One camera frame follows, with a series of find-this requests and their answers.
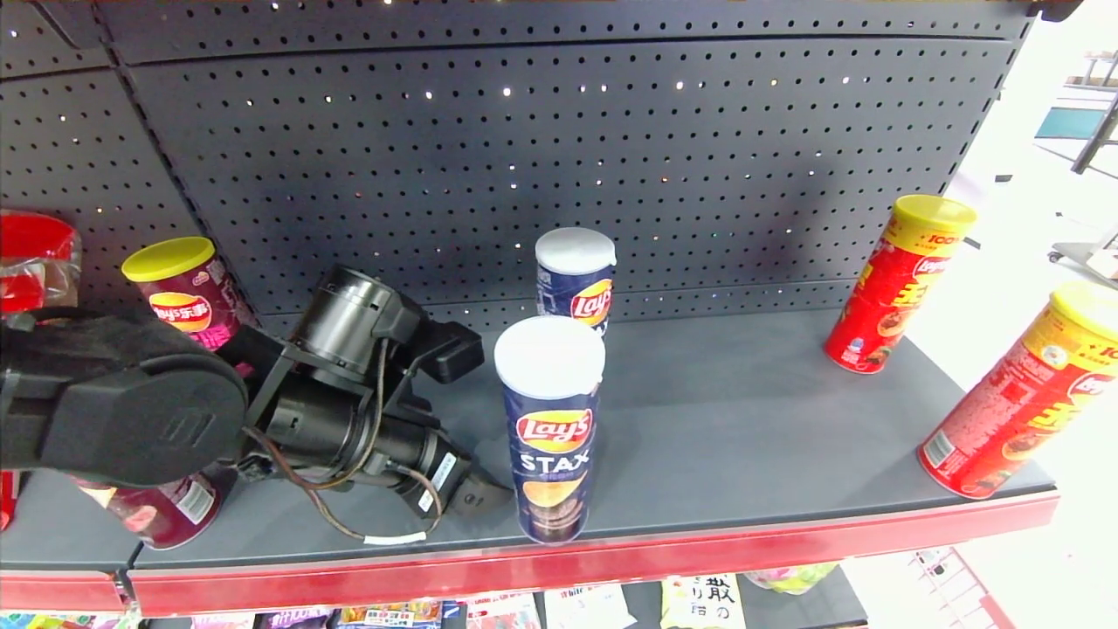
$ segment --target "potato chip image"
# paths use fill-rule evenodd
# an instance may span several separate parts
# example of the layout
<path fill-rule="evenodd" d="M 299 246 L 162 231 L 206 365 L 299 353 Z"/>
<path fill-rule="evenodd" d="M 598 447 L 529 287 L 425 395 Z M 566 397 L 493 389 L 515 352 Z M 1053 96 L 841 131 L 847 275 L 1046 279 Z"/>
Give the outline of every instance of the potato chip image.
<path fill-rule="evenodd" d="M 586 475 L 575 480 L 560 483 L 539 483 L 536 480 L 525 482 L 523 485 L 524 496 L 534 505 L 540 507 L 556 507 L 578 489 L 578 486 L 586 479 Z"/>

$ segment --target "chip can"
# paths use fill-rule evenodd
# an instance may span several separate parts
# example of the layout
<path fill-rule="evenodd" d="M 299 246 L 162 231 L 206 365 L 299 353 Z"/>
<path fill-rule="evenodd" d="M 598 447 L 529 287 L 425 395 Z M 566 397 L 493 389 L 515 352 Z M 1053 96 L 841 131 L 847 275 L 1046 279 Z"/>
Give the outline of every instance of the chip can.
<path fill-rule="evenodd" d="M 498 339 L 493 362 L 520 527 L 542 544 L 570 542 L 589 515 L 605 344 L 575 320 L 532 317 Z"/>
<path fill-rule="evenodd" d="M 986 498 L 1099 395 L 1118 389 L 1115 377 L 1118 290 L 1064 284 L 920 445 L 920 465 L 947 489 Z"/>
<path fill-rule="evenodd" d="M 76 477 L 74 483 L 155 551 L 176 549 L 200 535 L 217 517 L 224 498 L 222 488 L 202 474 L 146 488 Z"/>
<path fill-rule="evenodd" d="M 925 295 L 977 219 L 969 207 L 931 194 L 908 194 L 878 239 L 824 352 L 851 372 L 875 374 Z"/>
<path fill-rule="evenodd" d="M 257 325 L 209 238 L 144 247 L 124 260 L 121 271 L 136 283 L 157 317 L 210 352 L 233 339 L 240 324 Z"/>
<path fill-rule="evenodd" d="M 609 325 L 617 254 L 609 236 L 584 227 L 552 229 L 536 240 L 539 314 L 558 314 L 601 336 Z"/>

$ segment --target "store shelf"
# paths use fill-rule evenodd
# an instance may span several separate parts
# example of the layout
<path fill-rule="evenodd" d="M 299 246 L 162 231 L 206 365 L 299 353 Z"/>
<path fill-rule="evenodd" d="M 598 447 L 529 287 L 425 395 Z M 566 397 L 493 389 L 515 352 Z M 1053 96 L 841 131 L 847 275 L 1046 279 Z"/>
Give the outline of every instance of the store shelf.
<path fill-rule="evenodd" d="M 34 473 L 0 534 L 0 609 L 123 609 L 113 574 L 139 546 L 65 476 Z"/>
<path fill-rule="evenodd" d="M 528 543 L 505 507 L 451 517 L 425 544 L 363 547 L 321 522 L 296 488 L 267 482 L 239 487 L 190 544 L 141 552 L 129 573 L 136 595 L 150 616 L 451 598 L 798 565 L 1049 522 L 1058 495 L 1035 465 L 982 503 L 927 477 L 913 448 L 961 392 L 908 342 L 880 375 L 836 368 L 819 351 L 836 314 L 612 327 L 591 517 L 574 544 Z M 495 336 L 485 336 L 490 350 Z M 417 389 L 508 480 L 492 365 Z M 420 527 L 383 490 L 328 502 L 369 533 Z"/>
<path fill-rule="evenodd" d="M 868 625 L 865 609 L 858 601 L 842 569 L 836 569 L 799 597 L 762 590 L 741 575 L 738 575 L 738 587 L 749 629 L 853 629 Z M 623 589 L 629 616 L 636 619 L 636 625 L 631 625 L 628 629 L 660 629 L 660 583 L 629 583 Z M 536 608 L 547 629 L 547 608 L 542 592 L 536 593 Z M 443 629 L 465 627 L 464 613 L 443 620 Z M 149 629 L 190 629 L 190 619 L 161 618 L 151 621 Z"/>

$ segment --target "red chip can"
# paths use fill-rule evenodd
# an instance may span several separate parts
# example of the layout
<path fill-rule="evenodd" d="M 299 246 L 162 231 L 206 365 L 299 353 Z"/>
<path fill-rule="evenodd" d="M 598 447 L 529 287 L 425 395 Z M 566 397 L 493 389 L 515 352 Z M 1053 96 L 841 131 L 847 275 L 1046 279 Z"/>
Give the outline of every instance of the red chip can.
<path fill-rule="evenodd" d="M 201 474 L 159 487 L 114 487 L 74 478 L 98 505 L 121 520 L 150 549 L 186 544 L 206 530 L 221 506 L 221 488 Z"/>
<path fill-rule="evenodd" d="M 969 207 L 942 197 L 909 194 L 897 199 L 824 344 L 826 355 L 854 373 L 883 370 L 909 318 L 977 217 Z"/>
<path fill-rule="evenodd" d="M 1101 394 L 1118 389 L 1118 290 L 1052 292 L 1025 334 L 917 449 L 937 483 L 986 498 Z"/>
<path fill-rule="evenodd" d="M 209 238 L 189 236 L 133 252 L 121 271 L 136 283 L 155 316 L 210 352 L 256 320 L 217 258 Z"/>

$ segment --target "plastic bag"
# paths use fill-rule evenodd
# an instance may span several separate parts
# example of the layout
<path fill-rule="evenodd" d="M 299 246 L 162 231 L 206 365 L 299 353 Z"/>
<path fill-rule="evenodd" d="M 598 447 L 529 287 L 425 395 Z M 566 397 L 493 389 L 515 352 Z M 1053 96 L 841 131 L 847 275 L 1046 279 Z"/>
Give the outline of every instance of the plastic bag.
<path fill-rule="evenodd" d="M 328 607 L 301 607 L 262 614 L 260 629 L 325 629 L 334 610 Z"/>
<path fill-rule="evenodd" d="M 439 629 L 443 626 L 442 601 L 411 601 L 368 607 L 343 607 L 339 629 Z"/>
<path fill-rule="evenodd" d="M 256 614 L 239 613 L 206 613 L 190 619 L 191 629 L 253 629 Z"/>
<path fill-rule="evenodd" d="M 836 565 L 839 562 L 814 563 L 774 570 L 756 570 L 745 574 L 746 579 L 751 581 L 754 585 L 798 597 L 823 581 Z"/>
<path fill-rule="evenodd" d="M 547 590 L 543 611 L 548 629 L 625 629 L 636 622 L 618 583 Z"/>
<path fill-rule="evenodd" d="M 466 629 L 541 629 L 532 594 L 494 594 L 466 602 Z"/>
<path fill-rule="evenodd" d="M 0 312 L 77 305 L 82 241 L 41 213 L 0 209 Z"/>
<path fill-rule="evenodd" d="M 746 629 L 733 574 L 665 579 L 661 589 L 662 629 Z"/>

